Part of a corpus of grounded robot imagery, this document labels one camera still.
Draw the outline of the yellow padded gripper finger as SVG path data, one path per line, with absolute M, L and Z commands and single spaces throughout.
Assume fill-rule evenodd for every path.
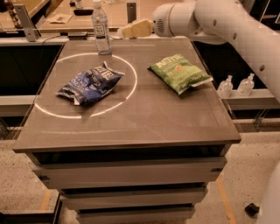
M 119 28 L 117 34 L 121 39 L 149 37 L 153 32 L 153 24 L 149 19 L 141 19 Z

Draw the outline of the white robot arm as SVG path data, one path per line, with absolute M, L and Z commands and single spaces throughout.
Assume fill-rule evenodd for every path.
M 251 17 L 239 0 L 185 0 L 158 6 L 151 19 L 125 25 L 122 39 L 186 36 L 207 44 L 228 42 L 280 101 L 280 35 Z

